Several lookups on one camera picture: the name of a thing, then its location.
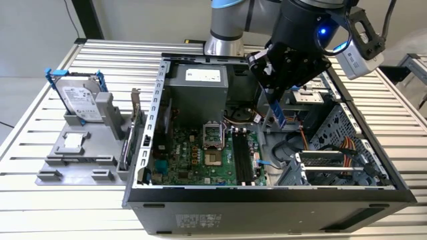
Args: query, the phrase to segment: green circuit board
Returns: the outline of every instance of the green circuit board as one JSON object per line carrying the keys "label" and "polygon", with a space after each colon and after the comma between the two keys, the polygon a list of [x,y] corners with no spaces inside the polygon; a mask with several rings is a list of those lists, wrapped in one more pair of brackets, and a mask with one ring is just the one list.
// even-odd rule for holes
{"label": "green circuit board", "polygon": [[[247,135],[248,143],[258,145],[255,133]],[[163,185],[214,185],[214,186],[236,186],[236,167],[234,159],[232,137],[228,132],[224,134],[224,148],[216,151],[215,163],[210,165],[210,155],[212,150],[203,148],[203,130],[175,128],[172,136],[172,153],[167,163],[167,174],[162,175]],[[254,180],[256,186],[266,185],[264,170],[260,168],[260,176]]]}

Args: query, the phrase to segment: label sticker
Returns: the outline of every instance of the label sticker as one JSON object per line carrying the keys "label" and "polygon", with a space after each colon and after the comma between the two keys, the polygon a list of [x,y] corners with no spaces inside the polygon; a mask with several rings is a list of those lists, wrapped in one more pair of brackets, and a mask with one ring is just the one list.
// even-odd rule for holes
{"label": "label sticker", "polygon": [[179,228],[219,228],[223,214],[176,214]]}
{"label": "label sticker", "polygon": [[215,69],[187,69],[186,81],[222,82],[222,71]]}
{"label": "label sticker", "polygon": [[262,120],[262,116],[259,114],[256,114],[256,116],[254,118],[254,122],[259,124],[260,120]]}
{"label": "label sticker", "polygon": [[86,121],[102,121],[92,93],[84,87],[64,86],[62,88],[75,114]]}

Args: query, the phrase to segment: white label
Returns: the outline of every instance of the white label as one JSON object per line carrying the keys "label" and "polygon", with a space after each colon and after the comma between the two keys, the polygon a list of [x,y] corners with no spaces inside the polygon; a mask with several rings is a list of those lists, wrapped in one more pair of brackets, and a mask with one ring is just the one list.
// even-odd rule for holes
{"label": "white label", "polygon": [[219,228],[223,214],[176,214],[179,228]]}
{"label": "white label", "polygon": [[102,121],[92,93],[84,87],[64,86],[62,88],[75,114],[86,121]]}
{"label": "white label", "polygon": [[76,149],[82,146],[83,133],[67,133],[64,148]]}
{"label": "white label", "polygon": [[220,82],[222,71],[214,69],[187,69],[186,81]]}
{"label": "white label", "polygon": [[259,114],[256,114],[256,116],[254,118],[254,122],[259,124],[260,120],[262,120],[262,116]]}

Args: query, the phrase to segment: floor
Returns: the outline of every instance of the floor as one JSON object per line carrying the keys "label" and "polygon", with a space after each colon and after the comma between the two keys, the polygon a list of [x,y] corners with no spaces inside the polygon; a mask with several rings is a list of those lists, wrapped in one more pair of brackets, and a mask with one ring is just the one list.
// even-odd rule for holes
{"label": "floor", "polygon": [[[16,125],[46,83],[42,77],[0,77],[0,122]],[[11,131],[0,124],[0,145]]]}

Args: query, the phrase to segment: white wall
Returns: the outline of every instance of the white wall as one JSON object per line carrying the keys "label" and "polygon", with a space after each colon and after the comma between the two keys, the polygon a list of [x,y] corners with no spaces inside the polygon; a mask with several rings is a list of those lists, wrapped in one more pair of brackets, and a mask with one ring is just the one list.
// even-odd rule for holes
{"label": "white wall", "polygon": [[[211,0],[94,0],[94,4],[107,39],[183,43],[210,36]],[[254,45],[268,40],[254,33],[243,37]]]}
{"label": "white wall", "polygon": [[[95,0],[106,38],[120,41],[182,43],[206,40],[211,27],[210,0]],[[383,29],[390,0],[360,0],[376,32]],[[391,18],[387,46],[427,28],[427,0],[399,0]],[[246,44],[264,45],[268,36],[246,33]],[[336,36],[332,43],[346,40]]]}
{"label": "white wall", "polygon": [[0,77],[43,77],[47,67],[59,66],[76,38],[63,0],[0,0]]}

